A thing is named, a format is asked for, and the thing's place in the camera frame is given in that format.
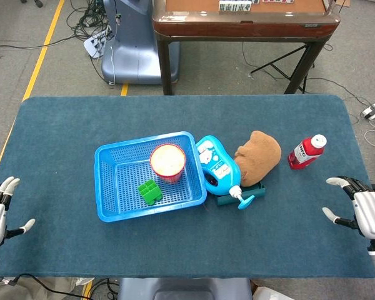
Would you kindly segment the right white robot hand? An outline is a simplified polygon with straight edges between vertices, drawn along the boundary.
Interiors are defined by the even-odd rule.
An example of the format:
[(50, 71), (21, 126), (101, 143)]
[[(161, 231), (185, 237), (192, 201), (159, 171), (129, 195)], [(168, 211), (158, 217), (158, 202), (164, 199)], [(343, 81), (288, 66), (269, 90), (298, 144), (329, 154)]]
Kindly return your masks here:
[(355, 219), (348, 220), (335, 215), (329, 208), (323, 207), (325, 216), (334, 224), (357, 229), (368, 240), (375, 239), (375, 191), (362, 181), (346, 177), (330, 177), (326, 182), (339, 186), (350, 198)]

